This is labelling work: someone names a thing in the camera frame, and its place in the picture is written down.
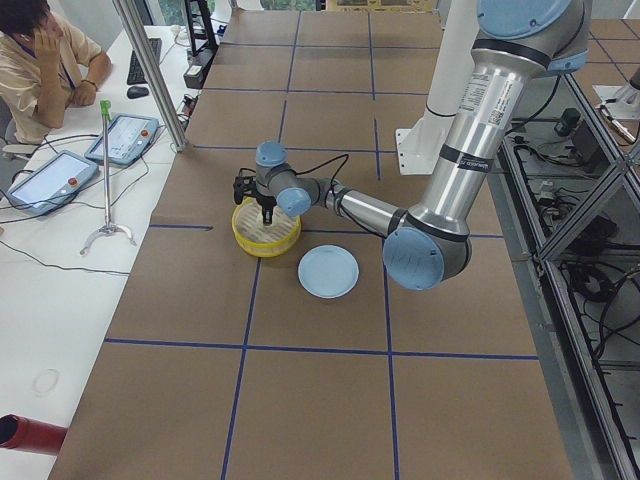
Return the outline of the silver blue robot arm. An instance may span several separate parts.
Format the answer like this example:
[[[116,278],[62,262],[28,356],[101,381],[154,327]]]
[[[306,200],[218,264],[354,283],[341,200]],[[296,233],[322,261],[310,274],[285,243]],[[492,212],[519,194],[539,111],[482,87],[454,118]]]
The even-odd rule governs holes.
[[[340,184],[304,178],[284,147],[256,151],[251,196],[265,221],[279,207],[295,218],[320,205],[384,237],[383,263],[398,284],[431,289],[461,273],[472,246],[466,219],[523,91],[534,78],[579,69],[587,57],[589,1],[479,1],[473,61],[456,115],[422,199],[401,209]]]

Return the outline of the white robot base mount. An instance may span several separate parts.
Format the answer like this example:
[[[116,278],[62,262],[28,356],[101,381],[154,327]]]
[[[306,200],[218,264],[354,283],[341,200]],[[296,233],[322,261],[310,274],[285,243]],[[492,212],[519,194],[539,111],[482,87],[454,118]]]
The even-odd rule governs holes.
[[[479,31],[477,3],[452,0],[445,4],[444,33],[424,114],[412,128],[396,131],[403,176],[433,173],[474,68],[471,47]]]

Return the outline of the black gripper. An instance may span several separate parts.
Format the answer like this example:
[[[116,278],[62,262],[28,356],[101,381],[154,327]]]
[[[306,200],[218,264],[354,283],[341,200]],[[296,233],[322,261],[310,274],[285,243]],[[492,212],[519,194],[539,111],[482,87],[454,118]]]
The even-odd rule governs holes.
[[[263,194],[257,186],[253,188],[253,197],[256,199],[260,206],[261,215],[263,217],[263,224],[270,226],[273,223],[273,211],[277,205],[276,198],[269,192]]]

